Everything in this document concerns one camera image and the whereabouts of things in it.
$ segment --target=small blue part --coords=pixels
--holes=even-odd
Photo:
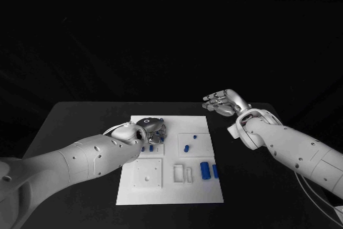
[[[200,169],[201,169],[201,179],[210,179],[210,172],[208,172],[208,163],[201,162],[200,163]]]
[[[213,174],[214,174],[214,178],[217,178],[216,165],[211,165],[211,167],[213,167]]]

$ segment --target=table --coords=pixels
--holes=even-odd
[[[276,116],[269,104],[250,105]],[[252,151],[230,137],[226,128],[236,117],[208,112],[201,103],[60,102],[23,159],[102,134],[131,115],[206,116],[224,203],[116,206],[119,168],[53,194],[23,229],[340,228],[306,198],[294,171],[273,160],[266,148]]]

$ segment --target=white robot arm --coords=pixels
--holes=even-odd
[[[162,119],[126,122],[60,150],[0,161],[0,228],[18,229],[44,199],[67,186],[98,178],[132,162],[144,144],[161,144]]]
[[[265,146],[275,160],[343,199],[343,154],[322,142],[283,126],[266,111],[252,109],[237,93],[226,89],[203,98],[203,107],[223,116],[237,114],[227,127],[252,150]]]

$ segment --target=blue object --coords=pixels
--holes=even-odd
[[[200,169],[201,169],[201,179],[210,179],[208,163],[207,162],[200,163]]]
[[[214,178],[217,178],[216,165],[211,165],[211,167],[213,167],[213,174],[214,174]]]

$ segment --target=black background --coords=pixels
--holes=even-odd
[[[2,1],[2,156],[60,101],[198,102],[227,88],[343,151],[341,0]]]

